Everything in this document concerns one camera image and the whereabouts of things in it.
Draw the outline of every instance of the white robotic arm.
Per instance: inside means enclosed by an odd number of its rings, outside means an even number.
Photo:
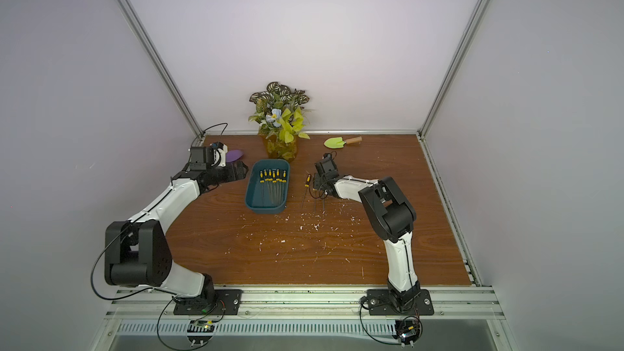
[[[394,179],[358,179],[342,176],[326,153],[315,164],[314,188],[337,198],[362,202],[370,225],[384,240],[388,260],[389,299],[400,312],[409,310],[420,293],[412,261],[412,231],[416,212]]]
[[[242,161],[226,162],[227,147],[221,143],[191,147],[190,152],[189,162],[171,178],[167,189],[127,221],[111,223],[105,239],[106,282],[148,285],[172,293],[176,295],[175,314],[199,313],[214,306],[216,292],[209,275],[173,261],[165,233],[183,209],[210,191],[210,186],[243,179],[249,170]]]

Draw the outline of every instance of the potted plant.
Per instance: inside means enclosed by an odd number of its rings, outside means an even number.
[[[256,105],[249,121],[260,124],[258,134],[263,137],[269,158],[291,161],[297,156],[297,137],[309,139],[302,131],[303,105],[310,100],[305,92],[291,91],[288,86],[272,82],[266,91],[253,93],[249,98]]]

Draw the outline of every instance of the plastic tray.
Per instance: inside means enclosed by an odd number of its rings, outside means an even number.
[[[264,185],[260,183],[260,171],[268,171],[269,169],[279,169],[282,174],[283,171],[286,170],[286,183],[283,190],[283,196],[278,198],[278,201],[275,204],[271,203],[268,192],[268,185],[271,183],[264,183]],[[290,164],[288,164],[288,161],[282,159],[264,159],[257,161],[252,167],[249,182],[247,183],[245,205],[261,215],[276,215],[280,213],[286,207],[289,182]]]

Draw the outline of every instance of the wire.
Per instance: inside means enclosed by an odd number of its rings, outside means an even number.
[[[199,347],[193,347],[193,348],[174,348],[174,347],[171,347],[170,345],[168,345],[168,344],[166,344],[165,342],[163,342],[163,341],[162,341],[162,339],[161,339],[161,337],[160,337],[160,330],[159,330],[159,327],[160,327],[160,318],[162,317],[162,314],[163,314],[163,313],[165,313],[165,310],[167,310],[167,308],[168,308],[169,304],[171,304],[171,301],[173,301],[174,299],[175,299],[175,298],[174,298],[174,297],[172,297],[172,298],[171,298],[171,300],[169,300],[169,302],[167,302],[167,305],[165,305],[165,307],[164,307],[164,308],[162,308],[162,311],[160,312],[160,315],[158,316],[158,321],[156,322],[156,336],[158,337],[158,340],[160,340],[160,343],[161,343],[162,345],[164,345],[165,347],[169,348],[170,350],[174,350],[174,351],[193,351],[193,350],[198,350],[199,348],[204,347],[205,345],[207,345],[207,344],[208,344],[208,341],[206,340],[206,341],[205,341],[205,342],[204,342],[201,346],[199,346]],[[215,322],[220,322],[221,320],[223,320],[223,317],[225,316],[225,304],[223,303],[223,300],[219,300],[219,301],[221,301],[221,304],[223,305],[223,314],[221,315],[221,318],[220,318],[220,319],[218,319],[217,321],[214,321],[213,323],[215,323]],[[217,305],[215,305],[215,307],[214,307],[214,308],[210,311],[210,313],[212,313],[212,312],[213,312],[213,310],[214,310],[216,307],[217,307]]]
[[[193,138],[193,142],[191,143],[191,146],[193,146],[193,144],[195,144],[195,140],[196,140],[196,139],[203,137],[209,129],[212,129],[212,128],[214,128],[215,126],[219,126],[219,125],[225,125],[225,126],[223,127],[223,130],[221,130],[221,134],[219,134],[219,138],[218,138],[218,140],[217,140],[217,141],[220,141],[220,140],[221,140],[221,136],[223,135],[223,132],[225,131],[225,128],[227,128],[227,127],[228,127],[228,123],[227,123],[227,122],[218,123],[218,124],[215,124],[215,125],[209,126],[208,128],[204,129],[203,131],[201,131],[201,134],[200,134],[200,135],[197,135],[197,137]]]
[[[131,297],[133,295],[136,295],[138,293],[144,292],[146,290],[151,290],[153,289],[153,287],[146,287],[145,289],[139,290],[137,292],[134,293],[130,293],[128,295],[125,295],[123,297],[115,297],[115,298],[108,298],[108,297],[104,297],[103,295],[99,294],[98,291],[96,290],[96,286],[93,283],[93,273],[96,270],[96,266],[98,264],[98,262],[100,261],[100,258],[102,257],[102,255],[104,255],[104,253],[106,252],[106,250],[115,242],[115,240],[117,240],[119,238],[119,236],[121,236],[124,232],[126,232],[128,229],[124,229],[122,230],[118,235],[116,235],[116,237],[114,239],[111,240],[110,243],[108,243],[108,245],[106,245],[106,247],[102,250],[102,253],[100,253],[100,255],[97,257],[96,262],[93,263],[93,267],[91,268],[91,290],[93,290],[93,293],[95,293],[95,295],[97,295],[99,298],[106,300],[106,301],[117,301],[117,300],[122,300],[124,298],[128,298]]]
[[[220,319],[218,319],[217,321],[213,321],[213,324],[214,324],[215,322],[220,322],[221,320],[223,320],[223,316],[225,316],[225,304],[223,303],[223,300],[219,300],[219,302],[221,302],[221,304],[223,305],[223,314],[221,315],[221,318],[220,318]],[[210,316],[210,315],[212,314],[212,312],[214,312],[214,311],[215,311],[215,309],[216,309],[216,307],[217,307],[218,305],[214,305],[214,306],[215,306],[215,307],[214,307],[214,308],[212,308],[212,310],[211,310],[211,311],[209,311],[208,313],[206,313],[206,314],[205,314],[205,315],[203,315],[202,317],[195,319],[194,321],[195,321],[195,322],[198,322],[199,320],[202,320],[204,317],[206,317],[206,316]]]
[[[364,329],[364,332],[366,332],[366,334],[368,335],[368,337],[370,337],[371,339],[375,340],[378,343],[382,343],[382,344],[386,344],[386,345],[401,345],[401,342],[398,343],[387,343],[387,342],[382,342],[379,339],[375,339],[374,337],[372,337],[372,335],[370,333],[368,333],[368,330],[366,329],[366,327],[364,326],[364,323],[362,322],[362,307],[364,306],[364,302],[360,302],[359,303],[359,323],[362,325],[362,328]]]
[[[405,318],[401,320],[401,324],[405,323],[405,320],[409,319],[410,317],[414,317],[416,319],[416,322],[418,323],[418,330],[417,330],[418,336],[416,337],[416,340],[414,341],[414,343],[416,343],[423,336],[423,333],[424,333],[424,327],[422,325],[423,322],[420,320],[418,316],[406,316]]]
[[[169,195],[169,193],[172,191],[172,189],[170,188],[169,191],[167,191],[167,194],[163,195],[162,198],[160,198],[160,200],[158,202],[156,202],[156,204],[154,206],[152,206],[148,211],[144,211],[142,215],[138,216],[136,218],[136,220],[131,221],[128,225],[133,224],[134,222],[136,222],[137,220],[139,220],[141,217],[143,217],[144,215],[149,214],[152,210],[154,210],[154,208],[156,208],[156,206],[160,205],[160,203],[167,197],[167,195]],[[123,297],[115,297],[115,298],[108,298],[108,297],[104,297],[103,295],[99,294],[98,291],[96,290],[96,286],[93,283],[93,273],[96,271],[96,266],[98,264],[98,262],[100,261],[100,259],[102,259],[102,255],[104,255],[104,253],[106,252],[106,250],[112,246],[112,244],[115,242],[115,240],[117,240],[124,232],[128,232],[129,228],[126,227],[125,229],[123,229],[118,235],[115,236],[114,239],[111,240],[110,243],[108,243],[108,245],[106,245],[106,247],[102,250],[102,252],[100,253],[100,255],[97,257],[96,262],[93,263],[93,267],[91,268],[91,276],[90,276],[90,282],[91,282],[91,290],[93,290],[93,293],[98,296],[99,298],[106,300],[106,301],[117,301],[117,300],[122,300],[124,298],[128,298],[131,297],[133,295],[136,295],[138,293],[144,292],[146,290],[151,290],[153,289],[153,287],[146,287],[142,290],[139,290],[135,293],[131,293],[128,295],[125,295]],[[124,236],[121,241],[119,242],[119,244],[121,245],[121,243],[124,241],[125,238],[127,238],[129,235]]]
[[[410,255],[408,254],[408,244],[405,242],[405,240],[401,240],[403,242],[403,247],[405,248],[405,258],[408,260],[408,277],[409,278],[409,285],[411,288],[414,287],[414,284],[412,283],[412,272],[410,271]],[[410,308],[410,310],[414,309],[415,313],[418,314],[418,311],[416,309],[416,297],[414,296],[414,293],[412,292],[412,307]]]

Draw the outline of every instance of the purple object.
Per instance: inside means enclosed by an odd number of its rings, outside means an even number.
[[[234,160],[238,160],[238,159],[240,159],[242,157],[243,157],[243,152],[240,149],[239,150],[235,149],[233,151],[228,151],[225,154],[225,162],[226,163],[228,163],[228,162],[230,163],[230,162],[232,162]]]

